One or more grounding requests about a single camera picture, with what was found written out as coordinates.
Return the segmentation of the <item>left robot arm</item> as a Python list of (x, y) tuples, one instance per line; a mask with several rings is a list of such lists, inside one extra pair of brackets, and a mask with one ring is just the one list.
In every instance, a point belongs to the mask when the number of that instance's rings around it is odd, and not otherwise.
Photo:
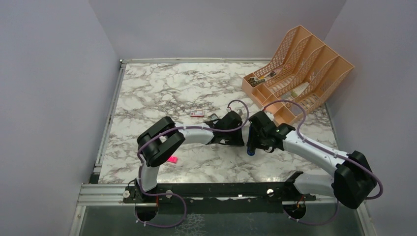
[(243, 120), (235, 111), (191, 126), (175, 123), (171, 117), (163, 117), (137, 138), (138, 157), (142, 164), (136, 196), (143, 202), (153, 199), (159, 166), (167, 162), (181, 145), (244, 146), (242, 126)]

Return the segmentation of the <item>red white staple box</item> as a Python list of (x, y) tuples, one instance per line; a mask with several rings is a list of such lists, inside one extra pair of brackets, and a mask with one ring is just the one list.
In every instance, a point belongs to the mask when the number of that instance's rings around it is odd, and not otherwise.
[(201, 109), (191, 110), (190, 111), (190, 116), (191, 117), (204, 117), (205, 116), (205, 111), (201, 110)]

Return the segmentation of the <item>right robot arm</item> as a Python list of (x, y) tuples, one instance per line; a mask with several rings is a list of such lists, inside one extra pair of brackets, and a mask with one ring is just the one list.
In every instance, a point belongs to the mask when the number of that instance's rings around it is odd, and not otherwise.
[(284, 186), (284, 195), (296, 200), (302, 194), (335, 197), (344, 206), (356, 209), (376, 187), (366, 157), (358, 151), (346, 153), (313, 141), (295, 127), (276, 125), (264, 112), (249, 118), (248, 152), (256, 149), (296, 154), (323, 169), (325, 175), (300, 174)]

